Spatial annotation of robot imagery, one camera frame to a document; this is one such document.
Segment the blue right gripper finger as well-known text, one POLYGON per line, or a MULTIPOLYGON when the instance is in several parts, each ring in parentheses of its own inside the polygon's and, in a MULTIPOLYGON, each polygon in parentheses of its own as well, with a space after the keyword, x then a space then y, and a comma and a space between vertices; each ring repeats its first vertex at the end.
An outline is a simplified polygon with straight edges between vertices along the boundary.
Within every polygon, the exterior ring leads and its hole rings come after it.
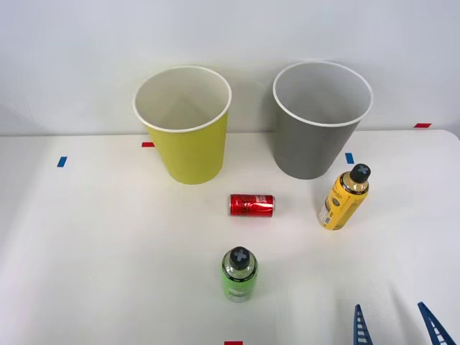
POLYGON ((424 302, 418 303, 418 308, 423 317, 425 327, 432 345, 456 345, 447 330, 442 326, 437 317, 430 311, 424 302))
POLYGON ((353 345, 373 345, 360 304, 354 308, 353 345))

